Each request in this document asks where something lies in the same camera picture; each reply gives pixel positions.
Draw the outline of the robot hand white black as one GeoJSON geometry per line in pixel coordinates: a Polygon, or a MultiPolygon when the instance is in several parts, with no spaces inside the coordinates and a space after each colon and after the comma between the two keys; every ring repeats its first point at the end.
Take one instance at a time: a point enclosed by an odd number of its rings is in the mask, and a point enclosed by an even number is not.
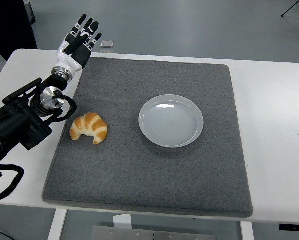
{"type": "Polygon", "coordinates": [[[97,32],[99,23],[83,14],[63,39],[58,51],[57,62],[52,72],[62,70],[71,78],[88,63],[94,46],[102,34],[97,32]]]}

